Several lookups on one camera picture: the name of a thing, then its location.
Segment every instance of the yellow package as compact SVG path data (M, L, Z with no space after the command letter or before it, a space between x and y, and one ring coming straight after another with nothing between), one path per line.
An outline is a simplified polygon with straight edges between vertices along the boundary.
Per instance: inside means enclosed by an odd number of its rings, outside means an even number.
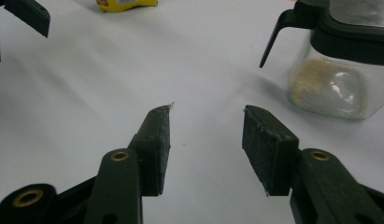
M103 12L123 12L132 7L155 7L158 0L96 0Z

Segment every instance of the white tabletop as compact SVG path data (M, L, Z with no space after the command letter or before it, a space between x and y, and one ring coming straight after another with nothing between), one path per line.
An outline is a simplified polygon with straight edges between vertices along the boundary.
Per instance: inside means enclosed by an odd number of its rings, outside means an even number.
M0 7L0 202L29 184L60 193L96 175L152 108L172 102L164 194L143 199L144 223L294 223L290 198L266 197L241 147L245 105L384 192L384 106L362 121L294 107L288 71L304 30L283 30L259 68L293 1L160 0L122 13L94 0L38 2L48 39Z

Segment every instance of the black clamp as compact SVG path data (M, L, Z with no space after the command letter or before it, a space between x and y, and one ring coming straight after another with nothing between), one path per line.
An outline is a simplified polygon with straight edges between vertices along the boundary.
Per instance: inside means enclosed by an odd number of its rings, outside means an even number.
M270 112L247 105L242 146L268 195L292 189L296 223L384 224L383 193L357 183L335 155L298 145Z
M108 152L98 175L61 194L47 184L0 203L0 224L142 224L142 196L159 196L170 148L169 110L151 110L128 148Z
M1 6L5 6L7 11L13 13L43 36L49 36L50 14L35 0L0 0Z

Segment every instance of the jar lid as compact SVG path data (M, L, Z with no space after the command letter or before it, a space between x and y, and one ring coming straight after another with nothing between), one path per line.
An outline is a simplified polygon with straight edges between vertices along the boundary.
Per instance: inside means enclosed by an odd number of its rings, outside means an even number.
M348 25L384 28L384 0L330 0L329 14Z
M298 0L279 16L261 67L286 27L310 29L311 46L326 56L384 65L384 0Z

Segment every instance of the jar handle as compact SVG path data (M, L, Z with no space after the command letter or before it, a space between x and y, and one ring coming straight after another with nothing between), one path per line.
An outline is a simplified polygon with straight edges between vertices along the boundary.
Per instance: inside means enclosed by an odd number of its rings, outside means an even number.
M271 34L270 40L268 41L267 47L264 51L260 67L264 66L265 61L267 60L268 54L270 53L271 48L276 41L278 33L280 30L286 27L302 28L312 30L315 28L317 23L317 14L303 15L298 13L294 9L288 9L281 13L278 17L276 27L274 28L273 33Z

